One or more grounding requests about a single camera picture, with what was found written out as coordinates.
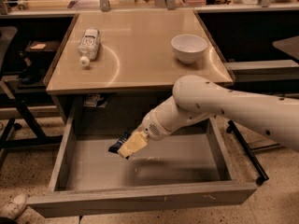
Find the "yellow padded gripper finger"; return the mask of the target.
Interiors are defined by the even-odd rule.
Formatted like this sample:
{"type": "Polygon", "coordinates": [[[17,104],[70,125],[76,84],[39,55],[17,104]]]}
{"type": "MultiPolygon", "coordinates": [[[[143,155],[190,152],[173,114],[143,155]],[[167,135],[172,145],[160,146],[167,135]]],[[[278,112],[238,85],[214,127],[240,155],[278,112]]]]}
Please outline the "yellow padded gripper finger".
{"type": "Polygon", "coordinates": [[[144,148],[147,144],[148,135],[143,131],[135,130],[119,148],[118,154],[123,158],[128,158],[132,154],[144,148]]]}

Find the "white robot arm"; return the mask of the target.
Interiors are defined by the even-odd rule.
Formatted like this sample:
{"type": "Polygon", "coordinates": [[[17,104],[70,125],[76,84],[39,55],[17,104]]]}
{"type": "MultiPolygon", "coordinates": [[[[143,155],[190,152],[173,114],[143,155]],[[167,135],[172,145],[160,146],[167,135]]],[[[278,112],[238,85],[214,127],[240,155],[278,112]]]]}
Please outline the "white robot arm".
{"type": "Polygon", "coordinates": [[[238,124],[284,147],[299,151],[299,101],[244,91],[225,89],[203,77],[178,79],[172,95],[151,109],[118,154],[131,156],[150,140],[162,140],[176,130],[214,115],[238,124]]]}

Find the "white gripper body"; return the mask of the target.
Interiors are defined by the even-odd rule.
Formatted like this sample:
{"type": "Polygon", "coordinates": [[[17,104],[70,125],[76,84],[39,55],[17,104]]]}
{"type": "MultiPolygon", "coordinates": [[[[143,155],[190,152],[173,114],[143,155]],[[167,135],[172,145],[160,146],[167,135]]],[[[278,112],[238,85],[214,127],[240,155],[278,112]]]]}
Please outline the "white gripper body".
{"type": "Polygon", "coordinates": [[[148,139],[155,141],[162,140],[170,134],[158,120],[157,112],[154,109],[143,118],[138,130],[145,133],[148,139]]]}

